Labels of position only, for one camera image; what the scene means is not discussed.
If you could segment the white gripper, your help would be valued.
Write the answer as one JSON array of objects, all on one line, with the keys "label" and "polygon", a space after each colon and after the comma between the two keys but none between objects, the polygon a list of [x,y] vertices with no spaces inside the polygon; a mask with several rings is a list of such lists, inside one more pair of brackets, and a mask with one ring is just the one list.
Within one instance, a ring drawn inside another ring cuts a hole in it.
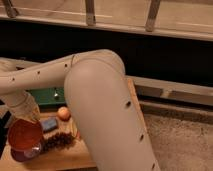
[{"label": "white gripper", "polygon": [[14,102],[9,103],[8,108],[18,119],[23,119],[32,123],[40,120],[40,109],[31,94],[27,94],[26,98],[17,104]]}]

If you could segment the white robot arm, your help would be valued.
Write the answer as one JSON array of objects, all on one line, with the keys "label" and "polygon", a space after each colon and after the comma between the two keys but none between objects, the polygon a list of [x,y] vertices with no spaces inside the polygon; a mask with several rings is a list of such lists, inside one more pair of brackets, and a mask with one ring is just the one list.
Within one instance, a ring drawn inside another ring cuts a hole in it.
[{"label": "white robot arm", "polygon": [[55,87],[64,89],[66,104],[99,171],[161,171],[119,55],[94,50],[21,70],[0,58],[0,100],[16,117],[37,121],[38,107],[29,91]]}]

